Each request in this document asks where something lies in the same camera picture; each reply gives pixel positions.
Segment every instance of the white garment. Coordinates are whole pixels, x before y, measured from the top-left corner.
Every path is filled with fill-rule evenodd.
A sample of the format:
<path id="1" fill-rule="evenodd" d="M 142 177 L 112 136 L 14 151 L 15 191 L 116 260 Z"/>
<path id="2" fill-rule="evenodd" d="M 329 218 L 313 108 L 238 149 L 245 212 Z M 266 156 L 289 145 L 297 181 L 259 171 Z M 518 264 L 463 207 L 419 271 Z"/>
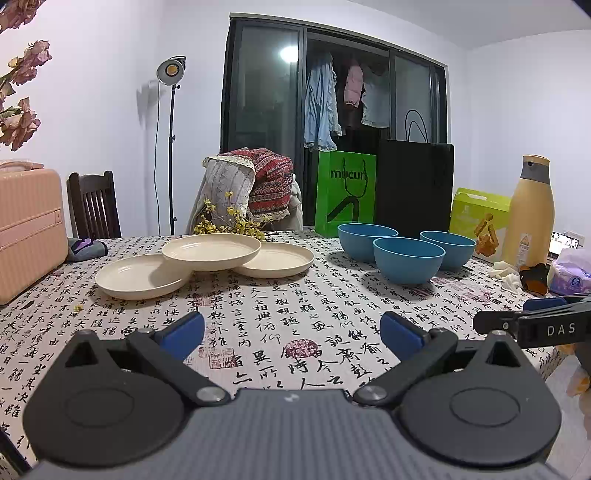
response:
<path id="1" fill-rule="evenodd" d="M 390 75 L 376 75 L 367 65 L 363 70 L 363 118 L 361 123 L 375 128 L 390 126 Z"/>
<path id="2" fill-rule="evenodd" d="M 503 283 L 501 288 L 510 291 L 516 295 L 523 293 L 523 286 L 521 285 L 521 278 L 513 265 L 507 262 L 495 262 L 488 272 L 489 277 L 498 278 Z"/>
<path id="3" fill-rule="evenodd" d="M 518 275 L 517 270 L 513 265 L 508 264 L 507 262 L 495 262 L 492 264 L 492 268 L 489 270 L 488 276 L 501 280 L 512 273 Z"/>
<path id="4" fill-rule="evenodd" d="M 519 275 L 515 273 L 510 273 L 506 275 L 503 279 L 503 285 L 501 288 L 506 291 L 510 291 L 516 295 L 521 295 L 523 293 L 523 286 L 521 285 L 521 279 Z"/>

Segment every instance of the green shopping bag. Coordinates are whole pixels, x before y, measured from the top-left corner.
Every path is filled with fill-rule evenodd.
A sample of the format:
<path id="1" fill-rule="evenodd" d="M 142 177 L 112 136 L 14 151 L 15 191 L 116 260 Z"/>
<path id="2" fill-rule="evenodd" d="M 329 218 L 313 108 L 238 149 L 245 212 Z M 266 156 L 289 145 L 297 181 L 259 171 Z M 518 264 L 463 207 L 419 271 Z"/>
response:
<path id="1" fill-rule="evenodd" d="M 316 232 L 338 236 L 342 223 L 372 223 L 375 202 L 375 155 L 320 152 L 316 194 Z"/>

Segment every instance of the bottle label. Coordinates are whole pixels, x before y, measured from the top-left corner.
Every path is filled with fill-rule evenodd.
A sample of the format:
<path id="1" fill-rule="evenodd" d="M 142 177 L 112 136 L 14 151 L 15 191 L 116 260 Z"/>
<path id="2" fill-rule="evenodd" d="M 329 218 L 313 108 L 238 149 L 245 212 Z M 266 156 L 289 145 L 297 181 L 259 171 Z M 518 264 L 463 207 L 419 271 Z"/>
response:
<path id="1" fill-rule="evenodd" d="M 530 252 L 531 235 L 529 233 L 522 233 L 519 236 L 519 248 L 517 249 L 517 260 L 515 266 L 519 268 L 527 263 L 527 255 Z"/>

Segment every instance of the red patterned fabric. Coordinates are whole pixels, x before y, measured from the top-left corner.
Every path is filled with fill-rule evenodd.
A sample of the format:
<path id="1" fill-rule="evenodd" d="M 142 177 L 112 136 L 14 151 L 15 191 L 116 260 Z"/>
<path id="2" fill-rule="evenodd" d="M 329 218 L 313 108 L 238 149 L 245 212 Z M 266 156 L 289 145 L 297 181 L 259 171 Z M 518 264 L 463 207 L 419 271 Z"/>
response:
<path id="1" fill-rule="evenodd" d="M 266 148 L 239 148 L 222 155 L 250 158 L 255 166 L 255 184 L 248 200 L 254 221 L 270 217 L 280 220 L 287 215 L 291 198 L 294 165 L 289 157 Z"/>

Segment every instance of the wooden chair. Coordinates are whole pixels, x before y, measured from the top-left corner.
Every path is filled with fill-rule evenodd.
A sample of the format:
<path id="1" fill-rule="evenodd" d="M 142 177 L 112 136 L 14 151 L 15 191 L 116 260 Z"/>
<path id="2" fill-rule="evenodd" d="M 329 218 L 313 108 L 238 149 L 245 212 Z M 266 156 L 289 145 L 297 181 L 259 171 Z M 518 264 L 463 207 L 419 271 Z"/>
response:
<path id="1" fill-rule="evenodd" d="M 121 238 L 113 172 L 81 177 L 74 172 L 67 189 L 79 238 Z"/>

